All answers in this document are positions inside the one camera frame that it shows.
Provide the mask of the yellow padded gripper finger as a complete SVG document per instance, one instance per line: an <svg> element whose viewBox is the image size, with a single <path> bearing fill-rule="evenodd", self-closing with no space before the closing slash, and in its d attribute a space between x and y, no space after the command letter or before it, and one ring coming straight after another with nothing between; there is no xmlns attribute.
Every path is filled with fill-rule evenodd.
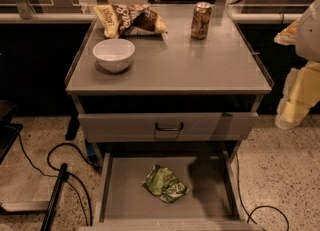
<svg viewBox="0 0 320 231"><path fill-rule="evenodd" d="M319 102L320 63L308 62L301 69L292 68L285 80L275 125L284 130L299 126Z"/></svg>
<svg viewBox="0 0 320 231"><path fill-rule="evenodd" d="M296 43L297 29L300 20L292 22L274 37L274 42L280 45L288 46Z"/></svg>

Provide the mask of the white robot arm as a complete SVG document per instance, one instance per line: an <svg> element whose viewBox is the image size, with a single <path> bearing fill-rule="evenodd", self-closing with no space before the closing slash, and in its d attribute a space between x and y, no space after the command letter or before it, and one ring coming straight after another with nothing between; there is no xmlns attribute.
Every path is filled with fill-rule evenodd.
<svg viewBox="0 0 320 231"><path fill-rule="evenodd" d="M299 126L310 109L320 102L320 0L315 0L274 41L294 45L296 54L307 61L303 68L290 70L278 104L275 125L288 130Z"/></svg>

